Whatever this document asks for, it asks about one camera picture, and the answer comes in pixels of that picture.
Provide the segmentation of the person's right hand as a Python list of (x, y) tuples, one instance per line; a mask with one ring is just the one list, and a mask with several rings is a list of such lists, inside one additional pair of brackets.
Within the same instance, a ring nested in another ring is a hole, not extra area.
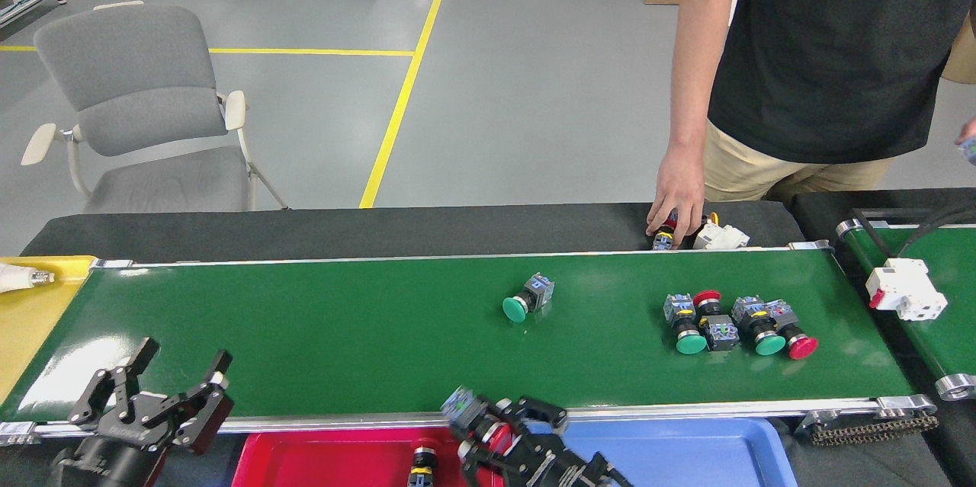
[(677, 242), (701, 225), (705, 202), (704, 147), (701, 143), (669, 144), (659, 166), (654, 200), (646, 216), (646, 235), (653, 236), (676, 213)]

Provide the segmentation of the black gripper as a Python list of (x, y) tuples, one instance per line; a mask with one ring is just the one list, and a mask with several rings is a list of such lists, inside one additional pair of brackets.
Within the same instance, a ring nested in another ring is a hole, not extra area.
[[(121, 365), (95, 371), (69, 412), (71, 425), (94, 427), (94, 434), (58, 453), (47, 486), (153, 486), (172, 442), (192, 453), (208, 450), (233, 410), (226, 394), (233, 356), (220, 349), (203, 382), (178, 394), (174, 410), (174, 397), (139, 394), (137, 378), (158, 351), (154, 338), (144, 338)], [(105, 412), (111, 397), (114, 408)]]
[[(561, 432), (568, 425), (566, 410), (557, 405), (524, 396), (488, 405), (488, 417), (495, 428), (482, 442), (482, 434), (456, 427), (461, 475), (468, 486), (481, 486), (484, 473), (501, 478), (505, 486), (631, 486), (632, 483), (607, 461), (602, 453), (583, 460), (571, 453)], [(532, 434), (528, 421), (547, 422), (550, 434)], [(524, 458), (541, 457), (539, 463), (524, 466)]]

